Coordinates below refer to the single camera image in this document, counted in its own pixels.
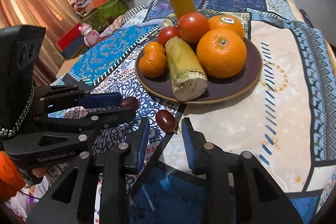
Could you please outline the dark red grape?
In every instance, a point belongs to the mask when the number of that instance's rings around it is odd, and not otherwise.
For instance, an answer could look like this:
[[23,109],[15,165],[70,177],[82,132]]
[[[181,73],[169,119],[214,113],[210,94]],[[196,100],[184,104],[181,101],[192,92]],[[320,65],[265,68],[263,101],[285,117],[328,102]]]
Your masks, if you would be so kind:
[[177,132],[177,121],[169,111],[159,110],[155,115],[155,121],[164,133],[175,134]]
[[135,97],[126,97],[120,103],[121,108],[131,108],[136,109],[138,108],[138,99]]

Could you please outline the dark purple plate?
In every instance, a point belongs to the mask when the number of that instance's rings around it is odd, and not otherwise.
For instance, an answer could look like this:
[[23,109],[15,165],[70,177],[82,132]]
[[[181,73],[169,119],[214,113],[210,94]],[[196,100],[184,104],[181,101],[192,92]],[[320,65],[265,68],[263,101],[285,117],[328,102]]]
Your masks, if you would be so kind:
[[[257,47],[249,39],[245,38],[244,42],[247,48],[247,60],[244,68],[237,75],[228,79],[209,77],[207,90],[200,97],[192,101],[186,101],[185,104],[206,105],[224,102],[248,92],[257,84],[263,66],[262,58]],[[134,69],[135,75],[143,88],[154,96],[177,102],[178,100],[173,95],[169,71],[165,71],[162,76],[156,79],[146,78],[139,68],[139,61],[142,56],[143,51],[138,54]]]

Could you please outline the dark blue box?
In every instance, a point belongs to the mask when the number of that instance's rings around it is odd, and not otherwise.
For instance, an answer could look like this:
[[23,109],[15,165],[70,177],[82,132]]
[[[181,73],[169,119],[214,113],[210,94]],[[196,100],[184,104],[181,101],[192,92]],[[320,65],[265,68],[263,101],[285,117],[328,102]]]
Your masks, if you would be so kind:
[[84,36],[79,35],[72,43],[70,43],[63,51],[62,56],[65,59],[74,59],[88,50],[84,43]]

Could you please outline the dark bag beside bed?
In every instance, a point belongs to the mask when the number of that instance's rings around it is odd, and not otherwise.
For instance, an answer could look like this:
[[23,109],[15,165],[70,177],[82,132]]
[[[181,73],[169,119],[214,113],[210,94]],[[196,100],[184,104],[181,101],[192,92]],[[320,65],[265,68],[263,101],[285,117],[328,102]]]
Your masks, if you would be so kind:
[[301,13],[304,22],[310,27],[313,28],[314,26],[311,23],[310,17],[308,16],[308,14],[305,12],[304,9],[299,9],[299,12]]

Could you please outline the sugarcane piece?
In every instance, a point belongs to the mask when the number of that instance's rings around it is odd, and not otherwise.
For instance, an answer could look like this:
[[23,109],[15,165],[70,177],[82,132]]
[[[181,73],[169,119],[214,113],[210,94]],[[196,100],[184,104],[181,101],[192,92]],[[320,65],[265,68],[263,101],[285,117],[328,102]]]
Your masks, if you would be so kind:
[[173,7],[177,19],[185,14],[196,11],[193,0],[169,0],[169,2]]
[[179,37],[170,39],[165,49],[175,99],[186,102],[200,97],[208,79],[193,49]]

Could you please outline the pink rabbit toy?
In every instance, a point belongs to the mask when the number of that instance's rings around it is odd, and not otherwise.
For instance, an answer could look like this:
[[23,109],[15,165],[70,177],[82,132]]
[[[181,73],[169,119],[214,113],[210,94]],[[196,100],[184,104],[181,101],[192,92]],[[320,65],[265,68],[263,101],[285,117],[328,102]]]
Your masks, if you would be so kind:
[[100,34],[90,24],[83,23],[78,26],[78,29],[82,36],[84,36],[84,44],[88,48],[92,48],[98,43]]

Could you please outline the orange striped curtain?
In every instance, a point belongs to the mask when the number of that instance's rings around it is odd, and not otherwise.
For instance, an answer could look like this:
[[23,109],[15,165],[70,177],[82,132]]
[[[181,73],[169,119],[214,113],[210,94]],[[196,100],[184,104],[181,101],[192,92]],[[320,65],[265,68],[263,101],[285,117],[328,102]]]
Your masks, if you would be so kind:
[[37,85],[49,85],[64,59],[55,45],[80,22],[70,0],[1,0],[1,27],[27,24],[46,28],[41,52],[34,68]]

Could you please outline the red tomato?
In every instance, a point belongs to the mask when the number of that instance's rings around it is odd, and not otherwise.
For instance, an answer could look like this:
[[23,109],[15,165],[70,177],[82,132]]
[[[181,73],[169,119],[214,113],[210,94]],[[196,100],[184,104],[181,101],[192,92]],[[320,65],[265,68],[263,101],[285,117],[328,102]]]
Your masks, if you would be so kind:
[[158,42],[165,47],[166,43],[174,37],[180,37],[178,28],[175,26],[165,27],[158,34]]
[[210,30],[208,19],[198,12],[189,12],[181,16],[177,27],[181,39],[189,44],[197,44]]

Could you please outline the cardboard box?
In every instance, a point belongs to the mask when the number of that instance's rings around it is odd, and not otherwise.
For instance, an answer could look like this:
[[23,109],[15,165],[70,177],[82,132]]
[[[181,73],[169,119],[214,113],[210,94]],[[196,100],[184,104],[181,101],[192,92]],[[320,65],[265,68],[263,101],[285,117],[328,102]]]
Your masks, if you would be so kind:
[[62,75],[66,74],[79,60],[80,57],[64,61],[63,65],[60,67],[58,73],[56,74],[56,78],[58,79]]

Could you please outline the small mandarin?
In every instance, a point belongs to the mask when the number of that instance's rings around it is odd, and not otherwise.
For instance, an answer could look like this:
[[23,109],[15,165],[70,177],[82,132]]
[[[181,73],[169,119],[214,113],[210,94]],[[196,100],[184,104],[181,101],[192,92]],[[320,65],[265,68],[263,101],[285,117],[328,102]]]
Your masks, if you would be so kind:
[[161,52],[164,55],[166,54],[165,48],[162,44],[159,42],[149,42],[147,45],[143,48],[143,54],[148,54],[151,52]]
[[139,69],[147,78],[154,79],[165,73],[167,68],[166,55],[160,51],[151,51],[144,54],[139,60]]

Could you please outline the plain large orange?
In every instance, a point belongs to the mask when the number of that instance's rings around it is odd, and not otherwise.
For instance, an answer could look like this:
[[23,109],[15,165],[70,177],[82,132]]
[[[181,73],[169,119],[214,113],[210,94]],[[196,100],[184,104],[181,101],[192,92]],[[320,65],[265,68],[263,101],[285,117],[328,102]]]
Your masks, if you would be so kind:
[[196,54],[208,76],[226,79],[234,77],[244,68],[247,48],[235,32],[219,28],[203,35]]

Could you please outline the patchwork patterned bedspread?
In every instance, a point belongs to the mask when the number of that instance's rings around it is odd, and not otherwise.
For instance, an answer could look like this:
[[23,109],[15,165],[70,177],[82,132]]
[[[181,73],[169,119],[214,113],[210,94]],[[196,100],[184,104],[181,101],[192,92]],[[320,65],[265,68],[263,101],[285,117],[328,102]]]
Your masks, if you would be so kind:
[[166,135],[158,110],[190,118],[194,129],[231,153],[250,151],[288,196],[303,223],[320,223],[335,201],[335,57],[292,0],[193,0],[207,16],[233,14],[261,55],[261,77],[246,94],[213,105],[182,106],[147,93],[135,76],[143,46],[174,20],[168,0],[150,0],[68,72],[95,93],[139,100],[150,120],[146,167],[127,176],[131,223],[199,223],[205,182],[192,175],[181,134]]

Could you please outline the red box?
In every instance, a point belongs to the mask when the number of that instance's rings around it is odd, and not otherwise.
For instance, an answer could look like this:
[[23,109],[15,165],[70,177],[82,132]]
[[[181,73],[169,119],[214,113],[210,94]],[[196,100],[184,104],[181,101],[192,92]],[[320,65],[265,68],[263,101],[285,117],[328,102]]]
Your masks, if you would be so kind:
[[55,48],[59,52],[63,52],[78,36],[81,35],[79,27],[81,27],[81,23],[74,25],[58,40],[58,42],[55,44]]

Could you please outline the stickered large orange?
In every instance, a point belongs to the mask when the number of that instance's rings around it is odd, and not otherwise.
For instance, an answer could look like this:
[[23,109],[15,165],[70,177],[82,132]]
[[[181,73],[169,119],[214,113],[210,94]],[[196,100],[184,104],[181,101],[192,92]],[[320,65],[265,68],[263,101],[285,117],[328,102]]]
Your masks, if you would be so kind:
[[227,29],[231,30],[244,39],[244,28],[243,25],[240,23],[238,18],[233,15],[217,15],[212,16],[209,19],[209,26],[210,29]]

